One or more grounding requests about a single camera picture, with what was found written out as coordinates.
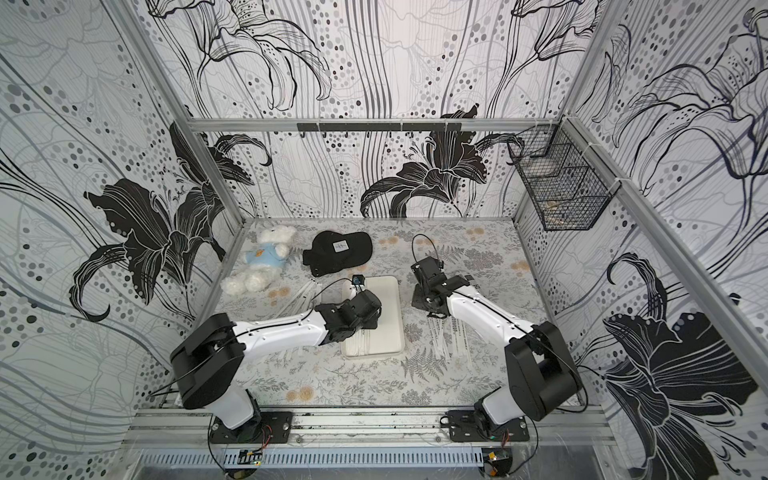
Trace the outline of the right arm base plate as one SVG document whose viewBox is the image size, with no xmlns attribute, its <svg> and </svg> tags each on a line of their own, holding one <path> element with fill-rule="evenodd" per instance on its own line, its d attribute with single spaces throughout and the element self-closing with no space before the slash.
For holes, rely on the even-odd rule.
<svg viewBox="0 0 768 480">
<path fill-rule="evenodd" d="M 513 418 L 504 424 L 495 424 L 479 411 L 457 409 L 445 412 L 439 419 L 454 443 L 492 442 L 510 443 L 530 440 L 524 417 Z"/>
</svg>

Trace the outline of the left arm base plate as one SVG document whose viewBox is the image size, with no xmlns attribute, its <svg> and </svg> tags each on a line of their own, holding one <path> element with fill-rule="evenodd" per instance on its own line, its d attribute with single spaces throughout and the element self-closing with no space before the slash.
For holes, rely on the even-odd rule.
<svg viewBox="0 0 768 480">
<path fill-rule="evenodd" d="M 291 411 L 261 411 L 255 418 L 235 429 L 227 428 L 215 417 L 209 430 L 209 440 L 217 445 L 286 444 L 293 423 Z"/>
</svg>

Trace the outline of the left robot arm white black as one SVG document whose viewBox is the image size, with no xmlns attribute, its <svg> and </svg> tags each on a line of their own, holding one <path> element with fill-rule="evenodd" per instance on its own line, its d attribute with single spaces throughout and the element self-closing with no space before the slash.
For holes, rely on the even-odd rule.
<svg viewBox="0 0 768 480">
<path fill-rule="evenodd" d="M 253 396 L 234 383 L 241 365 L 284 350 L 341 343 L 378 325 L 379 298 L 369 290 L 339 304 L 323 303 L 305 312 L 257 322 L 234 322 L 215 314 L 170 356 L 181 405 L 205 410 L 236 430 L 260 417 Z"/>
</svg>

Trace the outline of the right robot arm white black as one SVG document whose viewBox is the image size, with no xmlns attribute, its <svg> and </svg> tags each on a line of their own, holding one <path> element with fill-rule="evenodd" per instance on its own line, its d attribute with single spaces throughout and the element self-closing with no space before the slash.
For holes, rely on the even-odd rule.
<svg viewBox="0 0 768 480">
<path fill-rule="evenodd" d="M 411 270 L 417 281 L 415 308 L 459 320 L 503 350 L 507 385 L 476 404 L 479 418 L 490 426 L 521 417 L 540 421 L 583 389 L 571 353 L 553 323 L 535 324 L 505 311 L 467 277 L 447 276 L 435 257 L 415 262 Z"/>
</svg>

